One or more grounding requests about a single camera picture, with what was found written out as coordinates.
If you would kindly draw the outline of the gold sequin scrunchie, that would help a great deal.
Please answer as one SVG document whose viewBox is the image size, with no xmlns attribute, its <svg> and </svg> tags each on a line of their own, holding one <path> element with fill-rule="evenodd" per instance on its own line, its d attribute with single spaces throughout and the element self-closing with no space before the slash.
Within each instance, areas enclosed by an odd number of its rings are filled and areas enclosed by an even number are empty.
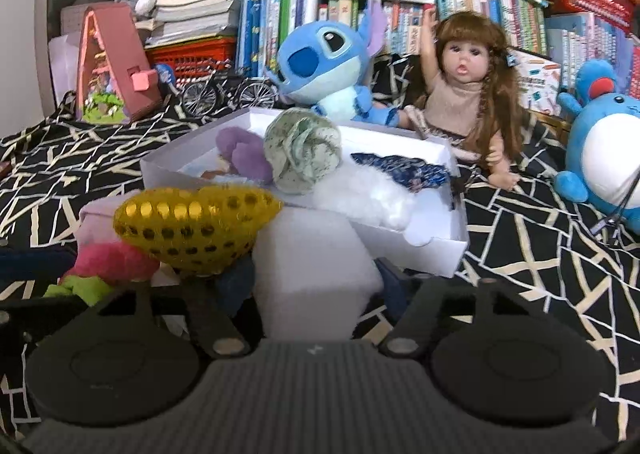
<svg viewBox="0 0 640 454">
<path fill-rule="evenodd" d="M 175 269 L 219 274 L 250 252 L 281 209 L 277 197 L 256 186 L 160 187 L 126 200 L 113 227 L 123 241 Z"/>
</svg>

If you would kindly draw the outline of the white foam block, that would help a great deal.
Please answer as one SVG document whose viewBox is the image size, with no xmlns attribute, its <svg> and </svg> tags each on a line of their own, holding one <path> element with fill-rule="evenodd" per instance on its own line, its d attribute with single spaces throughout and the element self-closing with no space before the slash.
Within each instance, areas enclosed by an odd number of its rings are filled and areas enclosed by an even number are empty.
<svg viewBox="0 0 640 454">
<path fill-rule="evenodd" d="M 253 249 L 254 298 L 267 338 L 342 341 L 383 281 L 349 221 L 333 212 L 285 207 Z"/>
</svg>

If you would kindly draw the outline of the pink fuzzy scrunchie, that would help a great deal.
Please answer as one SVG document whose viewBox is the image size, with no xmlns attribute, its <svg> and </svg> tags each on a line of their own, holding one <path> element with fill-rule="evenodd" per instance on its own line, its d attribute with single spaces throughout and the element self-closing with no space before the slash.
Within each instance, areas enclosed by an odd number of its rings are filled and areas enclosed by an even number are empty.
<svg viewBox="0 0 640 454">
<path fill-rule="evenodd" d="M 70 276 L 96 276 L 111 286 L 149 281 L 159 267 L 160 261 L 123 241 L 88 244 L 78 251 L 75 264 L 61 277 L 60 284 Z"/>
</svg>

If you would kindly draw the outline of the green scrunchie with bell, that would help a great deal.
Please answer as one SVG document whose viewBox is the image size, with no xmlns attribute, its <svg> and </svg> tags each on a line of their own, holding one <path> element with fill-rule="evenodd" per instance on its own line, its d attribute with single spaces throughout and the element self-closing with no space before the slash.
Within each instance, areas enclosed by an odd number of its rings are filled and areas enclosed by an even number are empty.
<svg viewBox="0 0 640 454">
<path fill-rule="evenodd" d="M 94 307 L 107 296 L 110 296 L 114 288 L 106 284 L 99 276 L 80 277 L 68 275 L 61 284 L 49 285 L 44 298 L 78 297 L 88 307 Z"/>
</svg>

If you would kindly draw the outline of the light pink soft cloth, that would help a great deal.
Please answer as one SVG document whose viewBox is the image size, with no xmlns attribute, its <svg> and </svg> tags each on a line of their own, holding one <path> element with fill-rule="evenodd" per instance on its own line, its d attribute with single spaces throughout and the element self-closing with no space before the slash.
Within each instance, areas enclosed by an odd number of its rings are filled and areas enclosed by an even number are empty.
<svg viewBox="0 0 640 454">
<path fill-rule="evenodd" d="M 74 232 L 77 249 L 93 244 L 116 243 L 119 237 L 113 229 L 114 214 L 126 200 L 140 193 L 140 189 L 93 200 L 80 209 L 79 226 Z"/>
</svg>

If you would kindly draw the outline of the white shallow cardboard box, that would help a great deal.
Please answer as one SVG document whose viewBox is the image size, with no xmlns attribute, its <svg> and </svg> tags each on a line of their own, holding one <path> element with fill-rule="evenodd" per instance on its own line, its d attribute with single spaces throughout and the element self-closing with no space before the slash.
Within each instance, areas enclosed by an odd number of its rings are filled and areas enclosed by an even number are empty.
<svg viewBox="0 0 640 454">
<path fill-rule="evenodd" d="M 145 187 L 207 185 L 204 172 L 222 165 L 215 142 L 218 133 L 240 128 L 264 135 L 278 114 L 275 109 L 243 109 L 152 151 L 141 161 Z M 401 269 L 454 275 L 469 242 L 461 197 L 452 195 L 448 183 L 411 192 L 381 177 L 378 169 L 358 168 L 352 160 L 356 154 L 419 158 L 457 177 L 459 169 L 449 144 L 439 139 L 421 141 L 407 131 L 367 123 L 347 122 L 338 129 L 342 163 L 321 182 L 320 191 L 285 194 L 276 189 L 274 195 L 292 207 L 344 214 L 375 258 L 389 259 Z"/>
</svg>

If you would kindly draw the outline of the dark blue patterned scrunchie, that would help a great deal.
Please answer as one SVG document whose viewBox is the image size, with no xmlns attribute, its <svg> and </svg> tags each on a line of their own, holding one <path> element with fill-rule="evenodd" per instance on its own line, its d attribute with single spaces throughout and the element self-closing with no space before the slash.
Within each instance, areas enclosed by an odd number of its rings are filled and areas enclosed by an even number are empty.
<svg viewBox="0 0 640 454">
<path fill-rule="evenodd" d="M 425 188 L 437 188 L 448 183 L 450 179 L 445 166 L 435 165 L 421 158 L 379 156 L 371 153 L 352 153 L 350 157 L 357 165 L 372 167 L 386 173 L 394 182 L 414 193 Z"/>
</svg>

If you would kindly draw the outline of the white fluffy scrunchie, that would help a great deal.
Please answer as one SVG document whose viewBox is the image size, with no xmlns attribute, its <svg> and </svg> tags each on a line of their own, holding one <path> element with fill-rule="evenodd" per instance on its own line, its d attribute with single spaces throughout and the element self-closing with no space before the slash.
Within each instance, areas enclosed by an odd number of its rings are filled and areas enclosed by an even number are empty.
<svg viewBox="0 0 640 454">
<path fill-rule="evenodd" d="M 416 203 L 416 196 L 386 173 L 350 162 L 314 185 L 311 199 L 317 209 L 394 231 L 409 225 Z"/>
</svg>

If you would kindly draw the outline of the purple fuzzy scrunchie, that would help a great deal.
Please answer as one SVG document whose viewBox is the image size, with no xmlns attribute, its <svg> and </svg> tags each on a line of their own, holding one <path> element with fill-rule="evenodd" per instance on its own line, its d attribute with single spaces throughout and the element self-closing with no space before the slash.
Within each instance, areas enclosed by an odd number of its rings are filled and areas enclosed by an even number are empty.
<svg viewBox="0 0 640 454">
<path fill-rule="evenodd" d="M 259 135 L 239 127 L 225 128 L 216 136 L 216 147 L 241 177 L 264 184 L 272 181 L 272 168 Z"/>
</svg>

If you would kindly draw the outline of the pale green floral scrunchie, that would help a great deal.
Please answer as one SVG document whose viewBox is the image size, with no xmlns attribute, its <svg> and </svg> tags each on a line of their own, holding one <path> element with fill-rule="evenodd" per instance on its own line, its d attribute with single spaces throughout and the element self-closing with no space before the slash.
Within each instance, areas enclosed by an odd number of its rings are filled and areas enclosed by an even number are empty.
<svg viewBox="0 0 640 454">
<path fill-rule="evenodd" d="M 310 109 L 283 110 L 266 128 L 264 153 L 274 185 L 282 193 L 304 195 L 341 164 L 341 133 Z"/>
</svg>

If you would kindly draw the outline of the brown haired baby doll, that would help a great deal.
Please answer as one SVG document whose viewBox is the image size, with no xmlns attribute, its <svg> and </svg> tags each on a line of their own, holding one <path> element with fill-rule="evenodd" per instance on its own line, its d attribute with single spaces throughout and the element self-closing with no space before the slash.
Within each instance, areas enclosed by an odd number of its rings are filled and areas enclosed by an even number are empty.
<svg viewBox="0 0 640 454">
<path fill-rule="evenodd" d="M 510 63 L 502 28 L 474 12 L 437 21 L 423 17 L 420 39 L 423 92 L 399 111 L 401 128 L 421 137 L 446 137 L 463 158 L 480 165 L 488 183 L 510 191 L 520 155 L 525 111 L 518 102 L 518 70 Z"/>
</svg>

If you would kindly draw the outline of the black white patterned cloth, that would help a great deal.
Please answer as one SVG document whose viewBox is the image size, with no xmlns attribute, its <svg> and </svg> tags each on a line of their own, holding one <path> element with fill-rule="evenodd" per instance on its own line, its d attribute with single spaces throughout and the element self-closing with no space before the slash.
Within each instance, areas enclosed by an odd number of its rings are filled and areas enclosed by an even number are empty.
<svg viewBox="0 0 640 454">
<path fill-rule="evenodd" d="M 13 250 L 73 250 L 83 206 L 140 188 L 142 158 L 201 124 L 175 105 L 133 125 L 86 125 L 62 108 L 4 136 L 1 157 L 12 169 L 1 183 L 2 237 Z M 510 281 L 586 338 L 606 367 L 594 421 L 623 440 L 639 429 L 639 240 L 591 234 L 599 212 L 552 188 L 550 174 L 563 161 L 560 141 L 532 119 L 514 191 L 463 170 L 470 239 L 457 275 Z"/>
</svg>

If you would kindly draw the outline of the miniature black bicycle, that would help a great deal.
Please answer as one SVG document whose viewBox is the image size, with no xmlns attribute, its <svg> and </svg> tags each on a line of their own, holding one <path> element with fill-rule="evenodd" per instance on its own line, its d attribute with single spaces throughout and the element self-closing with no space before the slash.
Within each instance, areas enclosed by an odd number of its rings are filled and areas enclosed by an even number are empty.
<svg viewBox="0 0 640 454">
<path fill-rule="evenodd" d="M 186 80 L 181 90 L 181 107 L 191 117 L 218 117 L 245 108 L 277 106 L 278 92 L 266 78 L 248 75 L 247 68 L 235 70 L 231 62 L 209 62 L 203 76 Z"/>
</svg>

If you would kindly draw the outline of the blue round plush toy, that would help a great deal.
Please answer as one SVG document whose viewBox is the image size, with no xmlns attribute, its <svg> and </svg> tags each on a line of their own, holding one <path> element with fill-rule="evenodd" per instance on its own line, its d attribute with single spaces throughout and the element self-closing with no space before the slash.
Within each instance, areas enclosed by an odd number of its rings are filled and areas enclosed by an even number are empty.
<svg viewBox="0 0 640 454">
<path fill-rule="evenodd" d="M 606 214 L 594 230 L 622 223 L 639 232 L 639 101 L 617 91 L 614 68 L 590 59 L 576 74 L 575 93 L 556 99 L 572 117 L 565 167 L 555 192 L 573 203 L 591 203 Z"/>
</svg>

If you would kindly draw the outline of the blue Stitch plush toy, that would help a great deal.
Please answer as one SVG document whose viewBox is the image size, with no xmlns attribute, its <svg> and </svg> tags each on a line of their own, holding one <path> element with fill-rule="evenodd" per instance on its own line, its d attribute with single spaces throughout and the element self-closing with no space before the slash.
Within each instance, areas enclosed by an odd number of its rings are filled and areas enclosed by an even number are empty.
<svg viewBox="0 0 640 454">
<path fill-rule="evenodd" d="M 289 34 L 277 54 L 277 69 L 266 77 L 295 105 L 335 123 L 349 121 L 397 128 L 399 110 L 377 104 L 364 79 L 381 50 L 386 17 L 381 3 L 368 2 L 357 29 L 332 20 L 303 24 Z"/>
</svg>

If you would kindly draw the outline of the pink miniature house model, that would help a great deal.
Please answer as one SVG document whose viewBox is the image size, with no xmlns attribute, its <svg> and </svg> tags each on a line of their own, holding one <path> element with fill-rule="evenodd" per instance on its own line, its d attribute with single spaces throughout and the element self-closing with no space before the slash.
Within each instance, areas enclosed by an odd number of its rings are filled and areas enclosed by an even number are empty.
<svg viewBox="0 0 640 454">
<path fill-rule="evenodd" d="M 146 58 L 130 7 L 89 6 L 80 32 L 76 118 L 92 125 L 129 125 L 161 103 L 158 73 Z"/>
</svg>

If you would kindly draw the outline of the red plastic basket left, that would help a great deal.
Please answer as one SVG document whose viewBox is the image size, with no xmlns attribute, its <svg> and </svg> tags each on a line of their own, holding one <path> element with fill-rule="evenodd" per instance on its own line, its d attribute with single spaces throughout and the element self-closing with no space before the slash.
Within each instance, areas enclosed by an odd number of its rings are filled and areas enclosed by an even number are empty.
<svg viewBox="0 0 640 454">
<path fill-rule="evenodd" d="M 234 36 L 214 36 L 181 43 L 147 47 L 146 57 L 152 66 L 166 65 L 178 86 L 207 78 L 214 70 L 232 68 L 235 63 Z"/>
</svg>

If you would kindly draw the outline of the stack of lying books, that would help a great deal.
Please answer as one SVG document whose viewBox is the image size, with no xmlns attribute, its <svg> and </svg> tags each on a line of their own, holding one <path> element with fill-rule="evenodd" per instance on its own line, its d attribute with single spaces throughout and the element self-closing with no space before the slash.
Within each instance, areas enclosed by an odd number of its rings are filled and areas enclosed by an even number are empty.
<svg viewBox="0 0 640 454">
<path fill-rule="evenodd" d="M 169 45 L 213 36 L 235 36 L 242 0 L 157 0 L 148 15 L 144 44 Z"/>
</svg>

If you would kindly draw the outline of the row of standing books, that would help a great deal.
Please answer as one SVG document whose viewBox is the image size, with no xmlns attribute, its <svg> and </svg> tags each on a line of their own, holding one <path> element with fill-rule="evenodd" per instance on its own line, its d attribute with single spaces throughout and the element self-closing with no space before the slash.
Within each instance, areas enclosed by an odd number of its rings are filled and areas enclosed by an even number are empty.
<svg viewBox="0 0 640 454">
<path fill-rule="evenodd" d="M 243 0 L 236 63 L 252 76 L 276 68 L 285 38 L 303 24 L 307 0 Z M 639 39 L 594 13 L 552 14 L 544 0 L 382 0 L 386 17 L 382 54 L 407 58 L 418 50 L 418 30 L 427 10 L 440 18 L 475 12 L 506 32 L 518 58 L 525 107 L 549 112 L 552 93 L 575 90 L 588 60 L 612 65 L 618 91 L 639 94 Z"/>
</svg>

